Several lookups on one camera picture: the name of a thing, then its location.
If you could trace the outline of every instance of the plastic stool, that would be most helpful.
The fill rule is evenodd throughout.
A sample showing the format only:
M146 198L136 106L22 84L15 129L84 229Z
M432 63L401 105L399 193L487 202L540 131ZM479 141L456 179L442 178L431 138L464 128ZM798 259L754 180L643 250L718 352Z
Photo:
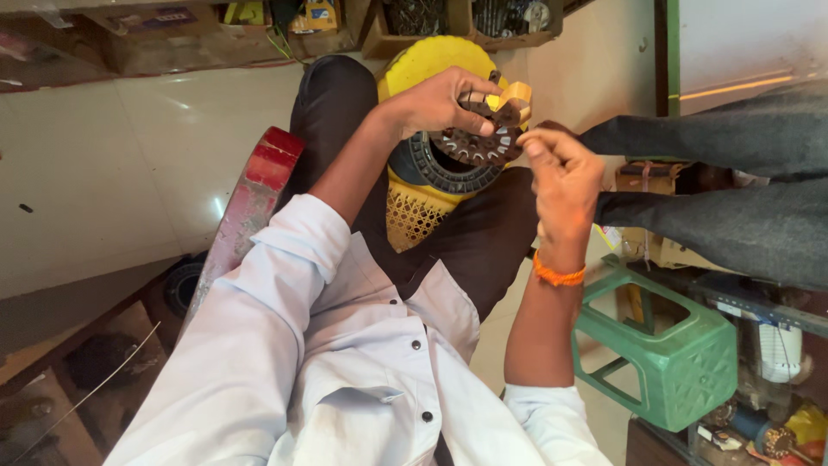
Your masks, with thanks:
M736 391L736 327L706 308L620 264L616 255L603 261L614 268L609 276L586 287L576 330L586 333L621 357L588 374L580 363L572 333L575 374L646 421L678 432L727 401ZM644 333L590 307L602 294L625 284L637 284L642 294L655 293L688 311L689 317L659 335ZM647 306L645 314L651 312ZM638 372L641 400L606 381L632 364Z

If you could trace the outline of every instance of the leg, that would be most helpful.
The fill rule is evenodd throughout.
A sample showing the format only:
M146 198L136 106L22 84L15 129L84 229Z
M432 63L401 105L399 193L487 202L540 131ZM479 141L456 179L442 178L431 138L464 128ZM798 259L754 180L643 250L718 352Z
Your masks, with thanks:
M595 222L642 226L753 277L828 286L828 178L678 197L602 192Z
M596 153L674 156L761 177L828 176L828 80L679 118L619 116L581 135Z
M371 73L347 56L324 56L308 68L291 114L291 133L304 139L279 208L294 194L307 192L334 161L362 120L377 105ZM371 256L394 283L406 283L421 264L403 261L388 244L385 209L388 174L374 183L351 231L362 232Z
M376 105L377 85L356 60L328 55L307 69L291 113L291 133L306 145L280 206L311 189Z
M414 279L397 286L401 296L413 294L424 272L440 259L483 322L515 280L537 235L537 222L532 172L507 169L491 186L461 202L417 247L400 254L409 264L422 264Z

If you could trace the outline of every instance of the shirt sleeve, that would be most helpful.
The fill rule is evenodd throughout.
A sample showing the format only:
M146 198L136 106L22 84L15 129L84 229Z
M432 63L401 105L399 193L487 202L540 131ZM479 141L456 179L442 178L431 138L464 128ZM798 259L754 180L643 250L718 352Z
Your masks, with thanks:
M252 240L213 283L107 466L267 463L286 429L309 309L350 230L305 194Z
M503 402L512 411L547 464L612 466L598 450L586 424L578 389L506 384Z

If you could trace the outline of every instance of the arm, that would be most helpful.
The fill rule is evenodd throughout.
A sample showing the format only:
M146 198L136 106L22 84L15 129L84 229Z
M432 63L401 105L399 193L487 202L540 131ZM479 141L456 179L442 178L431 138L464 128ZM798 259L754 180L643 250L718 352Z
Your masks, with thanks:
M310 194L294 197L213 283L107 465L267 463L286 431L311 305L334 278L388 154L419 129L493 132L457 105L464 90L500 92L449 69L368 115Z
M457 66L434 75L385 100L365 118L342 152L308 192L333 207L351 226L371 187L385 168L388 155L417 131L449 127L489 136L490 121L460 108L461 92L500 95L494 83Z
M604 164L571 136L535 129L518 139L535 174L538 259L560 274L584 266ZM534 272L506 346L504 401L553 464L609 465L573 387L570 334L582 285L553 286Z

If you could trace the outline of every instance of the man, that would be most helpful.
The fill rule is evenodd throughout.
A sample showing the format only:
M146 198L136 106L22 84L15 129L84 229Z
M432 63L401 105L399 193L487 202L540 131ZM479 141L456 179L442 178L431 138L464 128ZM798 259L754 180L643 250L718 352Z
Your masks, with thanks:
M609 464L570 349L603 172L594 154L530 131L518 142L537 214L532 173L512 168L411 254L386 249L394 147L418 130L493 133L457 105L466 90L500 94L452 68L376 105L357 62L308 69L291 117L307 142L295 196L215 281L108 465ZM527 284L501 401L468 363L536 232L546 278Z

